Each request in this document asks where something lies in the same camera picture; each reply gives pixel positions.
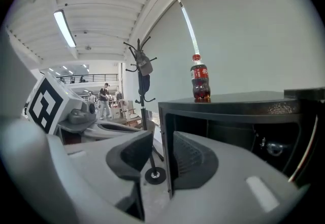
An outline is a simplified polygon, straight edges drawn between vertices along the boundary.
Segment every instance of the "fluorescent light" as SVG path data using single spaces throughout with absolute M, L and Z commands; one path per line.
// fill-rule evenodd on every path
M 56 20 L 57 25 L 59 26 L 61 33 L 63 34 L 65 40 L 67 41 L 67 44 L 71 48 L 76 47 L 76 42 L 73 40 L 71 32 L 68 28 L 66 17 L 64 16 L 63 10 L 57 10 L 54 12 L 54 18 Z

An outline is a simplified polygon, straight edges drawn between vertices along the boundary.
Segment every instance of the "bottle label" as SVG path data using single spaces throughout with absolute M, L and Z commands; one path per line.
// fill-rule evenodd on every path
M 206 68 L 197 68 L 191 70 L 191 79 L 209 78 L 208 70 Z

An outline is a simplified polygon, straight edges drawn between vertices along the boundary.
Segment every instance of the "black countertop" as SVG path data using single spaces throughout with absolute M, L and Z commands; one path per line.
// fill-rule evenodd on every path
M 285 98 L 283 92 L 255 91 L 212 95 L 210 100 L 186 98 L 159 102 L 165 110 L 231 114 L 231 115 L 281 115 L 310 111 L 311 102 Z

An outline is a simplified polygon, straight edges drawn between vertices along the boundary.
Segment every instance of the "railing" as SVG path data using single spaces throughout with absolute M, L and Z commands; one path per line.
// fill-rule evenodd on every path
M 63 83 L 83 83 L 97 81 L 117 81 L 117 74 L 85 74 L 57 77 Z

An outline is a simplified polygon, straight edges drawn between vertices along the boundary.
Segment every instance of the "black cabinet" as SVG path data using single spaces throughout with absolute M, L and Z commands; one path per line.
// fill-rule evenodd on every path
M 259 91 L 160 102 L 162 144 L 170 196 L 178 177 L 173 133 L 182 131 L 247 149 L 288 178 L 310 142 L 317 101 L 285 98 L 282 92 Z

